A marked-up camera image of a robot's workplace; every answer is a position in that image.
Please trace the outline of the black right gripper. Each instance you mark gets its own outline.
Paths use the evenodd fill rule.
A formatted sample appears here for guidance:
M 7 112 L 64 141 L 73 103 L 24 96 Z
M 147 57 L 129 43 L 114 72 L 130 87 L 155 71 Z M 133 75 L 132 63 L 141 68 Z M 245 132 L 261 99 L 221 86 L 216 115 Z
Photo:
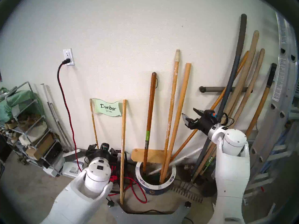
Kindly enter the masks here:
M 193 108 L 193 111 L 196 112 L 201 118 L 197 118 L 194 120 L 192 118 L 189 118 L 186 114 L 182 113 L 182 118 L 185 126 L 189 129 L 198 129 L 205 135 L 208 135 L 210 129 L 218 123 L 217 118 L 213 116 L 205 117 L 205 110 L 198 110 L 196 108 Z

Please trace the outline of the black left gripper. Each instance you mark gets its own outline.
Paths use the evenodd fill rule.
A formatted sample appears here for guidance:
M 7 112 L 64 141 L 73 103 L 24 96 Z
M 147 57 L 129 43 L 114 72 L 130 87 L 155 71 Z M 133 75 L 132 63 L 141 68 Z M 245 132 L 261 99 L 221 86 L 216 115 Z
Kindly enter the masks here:
M 102 157 L 108 160 L 109 164 L 114 164 L 118 162 L 118 151 L 114 149 L 103 150 L 103 149 L 88 149 L 85 156 L 92 161 L 96 157 Z

